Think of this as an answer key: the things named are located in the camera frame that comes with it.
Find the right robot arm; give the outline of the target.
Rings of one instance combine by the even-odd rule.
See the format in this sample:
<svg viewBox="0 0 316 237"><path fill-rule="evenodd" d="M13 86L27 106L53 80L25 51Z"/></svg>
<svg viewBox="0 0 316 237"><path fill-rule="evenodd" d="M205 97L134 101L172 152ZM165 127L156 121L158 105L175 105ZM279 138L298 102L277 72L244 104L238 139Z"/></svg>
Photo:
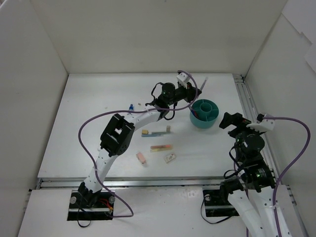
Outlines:
<svg viewBox="0 0 316 237"><path fill-rule="evenodd" d="M240 113L225 112L219 127L230 125L235 126L228 135L235 140L232 160L237 169L221 183L220 201L234 207L253 237L291 236L277 202L277 182L261 155L265 147L262 134L272 131L275 121L259 114L257 122L252 122Z"/></svg>

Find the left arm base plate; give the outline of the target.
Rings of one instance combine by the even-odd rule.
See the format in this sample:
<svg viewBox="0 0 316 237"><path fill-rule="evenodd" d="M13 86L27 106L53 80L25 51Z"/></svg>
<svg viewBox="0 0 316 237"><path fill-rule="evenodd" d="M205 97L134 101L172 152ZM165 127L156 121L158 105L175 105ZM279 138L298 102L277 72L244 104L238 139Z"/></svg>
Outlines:
<svg viewBox="0 0 316 237"><path fill-rule="evenodd" d="M101 192L96 202L89 205L78 192L72 192L67 221L104 221L113 219L113 195Z"/></svg>

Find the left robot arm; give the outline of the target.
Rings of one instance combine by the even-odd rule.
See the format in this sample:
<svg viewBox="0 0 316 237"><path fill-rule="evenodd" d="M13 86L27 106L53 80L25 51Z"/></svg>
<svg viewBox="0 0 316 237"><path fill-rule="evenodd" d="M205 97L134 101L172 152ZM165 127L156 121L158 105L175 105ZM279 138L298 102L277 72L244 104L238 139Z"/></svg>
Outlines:
<svg viewBox="0 0 316 237"><path fill-rule="evenodd" d="M178 83L160 83L161 94L154 97L153 101L145 104L143 111L130 112L121 115L121 111L112 112L106 128L100 136L100 154L94 159L91 154L93 168L87 178L80 184L78 193L81 195L81 202L87 207L93 207L98 203L102 184L112 164L118 156L125 153L130 145L133 133L145 125L165 119L169 111L176 111L176 105L184 100L190 105L202 93L191 83L186 86Z"/></svg>

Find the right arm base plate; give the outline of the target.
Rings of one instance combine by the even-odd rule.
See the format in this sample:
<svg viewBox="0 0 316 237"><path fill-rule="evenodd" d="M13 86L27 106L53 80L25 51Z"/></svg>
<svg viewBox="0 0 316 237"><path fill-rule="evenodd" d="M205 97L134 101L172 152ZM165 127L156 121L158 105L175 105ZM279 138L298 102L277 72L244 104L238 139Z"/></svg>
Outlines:
<svg viewBox="0 0 316 237"><path fill-rule="evenodd" d="M239 216L235 208L223 198L220 189L203 189L202 214L204 217Z"/></svg>

